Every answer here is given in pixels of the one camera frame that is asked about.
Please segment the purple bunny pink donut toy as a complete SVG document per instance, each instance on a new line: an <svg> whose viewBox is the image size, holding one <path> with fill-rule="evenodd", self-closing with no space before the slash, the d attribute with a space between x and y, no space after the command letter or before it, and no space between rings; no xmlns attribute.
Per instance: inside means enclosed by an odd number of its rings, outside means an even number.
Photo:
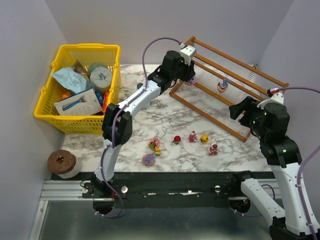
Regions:
<svg viewBox="0 0 320 240"><path fill-rule="evenodd" d="M150 153L150 154L146 154L142 157L142 163L145 166L151 167L155 164L156 160L155 160L155 153Z"/></svg>

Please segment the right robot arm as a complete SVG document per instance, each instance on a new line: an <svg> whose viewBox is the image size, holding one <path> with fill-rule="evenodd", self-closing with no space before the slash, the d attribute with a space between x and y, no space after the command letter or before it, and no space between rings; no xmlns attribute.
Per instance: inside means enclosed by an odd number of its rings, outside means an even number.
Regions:
<svg viewBox="0 0 320 240"><path fill-rule="evenodd" d="M320 224L312 213L302 175L303 160L297 143L286 135L290 115L283 98L262 102L248 96L229 107L230 118L248 127L259 139L262 155L280 191L280 207L249 171L235 174L240 191L257 207L273 240L318 240Z"/></svg>

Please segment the pink figure toy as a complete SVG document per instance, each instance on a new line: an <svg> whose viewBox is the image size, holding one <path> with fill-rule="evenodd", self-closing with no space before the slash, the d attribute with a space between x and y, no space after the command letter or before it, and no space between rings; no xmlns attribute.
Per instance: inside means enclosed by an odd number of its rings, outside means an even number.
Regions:
<svg viewBox="0 0 320 240"><path fill-rule="evenodd" d="M190 133L188 140L190 143L195 143L197 141L197 134L194 130Z"/></svg>

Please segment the purple bunny pink base toy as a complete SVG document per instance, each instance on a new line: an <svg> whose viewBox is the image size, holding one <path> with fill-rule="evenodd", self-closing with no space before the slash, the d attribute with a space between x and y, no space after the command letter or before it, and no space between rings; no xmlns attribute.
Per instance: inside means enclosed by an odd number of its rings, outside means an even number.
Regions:
<svg viewBox="0 0 320 240"><path fill-rule="evenodd" d="M193 76L190 80L186 81L185 84L187 86L193 86L196 83L196 77Z"/></svg>

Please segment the purple bunny orange cup toy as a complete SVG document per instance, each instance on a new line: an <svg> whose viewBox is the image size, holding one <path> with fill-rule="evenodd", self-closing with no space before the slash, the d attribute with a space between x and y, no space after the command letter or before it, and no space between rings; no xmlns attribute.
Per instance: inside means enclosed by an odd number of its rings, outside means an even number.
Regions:
<svg viewBox="0 0 320 240"><path fill-rule="evenodd" d="M225 92L228 89L229 83L231 83L231 81L229 79L227 79L227 78L223 79L222 81L220 81L217 84L217 90L220 93Z"/></svg>

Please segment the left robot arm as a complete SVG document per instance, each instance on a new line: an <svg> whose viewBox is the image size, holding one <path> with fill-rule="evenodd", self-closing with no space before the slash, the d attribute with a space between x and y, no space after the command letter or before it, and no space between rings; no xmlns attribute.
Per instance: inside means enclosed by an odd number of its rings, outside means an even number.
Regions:
<svg viewBox="0 0 320 240"><path fill-rule="evenodd" d="M110 192L119 152L133 134L133 119L150 101L171 88L178 80L189 82L195 78L193 57L196 49L190 45L180 51L166 52L162 64L150 73L146 82L129 98L119 104L110 103L102 122L103 151L99 166L91 176L93 190L104 195Z"/></svg>

